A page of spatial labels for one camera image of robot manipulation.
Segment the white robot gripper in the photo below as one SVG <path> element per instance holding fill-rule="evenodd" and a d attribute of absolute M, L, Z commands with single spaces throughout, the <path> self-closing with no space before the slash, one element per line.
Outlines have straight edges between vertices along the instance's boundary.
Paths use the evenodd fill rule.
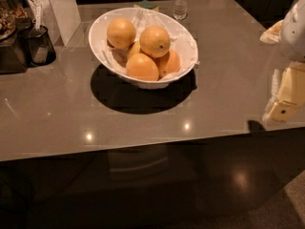
<path fill-rule="evenodd" d="M 287 122 L 305 103 L 305 0 L 298 0 L 284 20 L 265 30 L 260 41 L 277 44 L 284 55 L 292 61 L 281 71 L 274 70 L 271 98 L 265 108 L 263 121 L 266 123 Z"/>

